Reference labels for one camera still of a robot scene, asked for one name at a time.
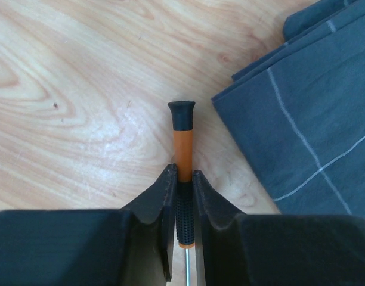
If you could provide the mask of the small black screwdriver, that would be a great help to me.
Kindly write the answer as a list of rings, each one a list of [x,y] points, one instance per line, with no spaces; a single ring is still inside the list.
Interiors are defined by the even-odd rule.
[[[172,116],[174,158],[177,166],[176,229],[185,254],[185,284],[190,285],[190,253],[194,247],[193,218],[193,110],[194,101],[168,103]]]

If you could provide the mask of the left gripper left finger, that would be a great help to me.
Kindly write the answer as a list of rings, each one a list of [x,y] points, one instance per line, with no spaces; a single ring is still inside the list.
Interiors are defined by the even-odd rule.
[[[177,168],[120,209],[0,211],[0,285],[166,285]]]

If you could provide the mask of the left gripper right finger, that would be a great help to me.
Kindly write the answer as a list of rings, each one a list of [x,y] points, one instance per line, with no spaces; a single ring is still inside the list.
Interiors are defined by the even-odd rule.
[[[365,220],[246,214],[193,174],[199,285],[365,285]]]

